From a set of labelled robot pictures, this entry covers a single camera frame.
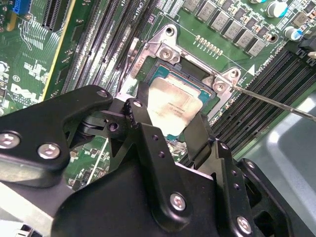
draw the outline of screw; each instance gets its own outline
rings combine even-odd
[[[228,150],[228,146],[226,146],[226,144],[221,143],[222,148],[224,148],[225,150]]]
[[[237,223],[242,232],[244,232],[247,235],[251,234],[251,226],[244,217],[237,217]]]
[[[171,194],[170,202],[174,209],[178,211],[183,211],[186,209],[186,202],[184,201],[183,197],[178,194]]]
[[[20,144],[20,138],[13,133],[0,134],[0,148],[11,149]]]
[[[160,57],[161,57],[161,59],[164,59],[164,60],[168,61],[168,60],[172,59],[173,53],[172,53],[172,51],[169,48],[163,48],[160,51]]]
[[[43,159],[55,159],[60,154],[60,149],[54,144],[43,144],[38,149],[38,154]]]
[[[250,168],[252,168],[252,169],[254,169],[254,168],[255,168],[255,165],[254,165],[252,162],[247,161],[247,164],[249,165],[249,167],[250,167]]]
[[[216,93],[224,92],[227,89],[227,85],[224,82],[216,82],[213,85],[213,89]]]
[[[134,105],[136,105],[137,107],[142,107],[142,103],[138,102],[137,100],[133,101]]]
[[[170,56],[170,53],[168,51],[166,51],[162,55],[164,58],[168,58]]]
[[[99,91],[97,92],[97,94],[98,94],[99,96],[104,97],[104,98],[108,97],[108,95],[107,95],[107,93],[106,93],[105,90],[99,90]]]

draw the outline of gray metal surface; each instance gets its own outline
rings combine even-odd
[[[0,209],[49,236],[57,209],[73,192],[64,180],[48,189],[0,182]]]
[[[316,115],[316,92],[298,109]],[[260,167],[316,235],[316,123],[289,114],[243,157]]]

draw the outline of mounting hole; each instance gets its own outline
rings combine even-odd
[[[158,136],[157,135],[153,135],[153,140],[154,141],[158,141]]]
[[[239,71],[233,70],[233,71],[231,72],[231,78],[237,78],[238,76],[239,76]]]
[[[159,156],[160,158],[164,158],[164,152],[159,152],[159,153],[158,153],[158,156]]]
[[[115,132],[119,128],[119,125],[116,122],[112,122],[108,126],[110,132]]]
[[[278,36],[277,36],[277,35],[273,35],[273,36],[269,39],[269,42],[270,42],[270,43],[275,43],[275,42],[277,42],[277,40],[278,40]]]
[[[166,29],[166,35],[167,36],[173,36],[174,35],[174,29],[172,29],[171,27],[168,27]]]
[[[240,187],[239,187],[238,184],[234,184],[234,188],[235,188],[236,190],[240,190]]]
[[[142,105],[142,103],[140,103],[139,101],[137,101],[137,100],[134,100],[134,105],[136,105],[137,107],[142,107],[143,105]]]

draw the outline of black plastic mount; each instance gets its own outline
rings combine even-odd
[[[213,180],[177,167],[162,131],[152,126],[148,87],[140,88],[144,102],[113,100],[91,85],[0,118],[0,132],[20,139],[0,149],[1,181],[54,186],[68,165],[69,147],[95,135],[110,140],[111,173],[64,202],[52,236],[314,236],[258,167],[233,160],[200,113],[184,135],[194,168]],[[59,157],[40,157],[42,144],[57,146]],[[184,210],[172,204],[173,194]]]
[[[0,180],[41,188],[59,183],[78,125],[111,102],[112,96],[102,88],[88,86],[1,117],[0,133],[13,133],[20,142],[12,149],[0,149]],[[40,157],[43,144],[57,146],[59,157]]]

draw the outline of green circuit board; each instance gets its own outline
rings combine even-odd
[[[288,42],[284,29],[293,26],[305,34],[316,25],[311,10],[305,11],[314,0],[285,1],[288,11],[281,18],[266,15],[271,0],[260,4],[249,0],[196,0],[192,1],[197,3],[194,9],[188,9],[186,0],[63,0],[64,8],[56,12],[62,21],[53,24],[47,22],[47,14],[54,13],[48,2],[32,0],[27,13],[16,14],[12,11],[15,1],[0,0],[1,115],[88,84],[97,84],[114,94],[119,67],[132,36],[139,38],[133,56],[137,59],[146,42],[166,24],[177,27],[178,46],[211,68],[220,73],[239,68],[238,84],[244,88]],[[203,20],[200,12],[206,3],[215,7],[215,11]],[[236,17],[240,9],[244,13]],[[227,29],[218,31],[212,27],[220,14],[226,17],[226,22],[234,22],[248,32],[253,41],[263,43],[258,55],[250,47],[225,36]],[[302,24],[298,16],[305,20]],[[156,58],[147,58],[137,81],[144,81],[156,63]],[[131,83],[128,91],[135,94],[136,89],[137,83]],[[228,103],[233,103],[238,95],[234,93]],[[208,114],[215,103],[216,100],[209,101],[202,112]],[[215,123],[228,107],[229,104],[223,106],[209,122]],[[105,138],[97,137],[72,151],[65,173],[70,186],[76,180],[85,185],[107,173],[110,165],[107,144]],[[182,156],[184,153],[177,154],[175,161]]]

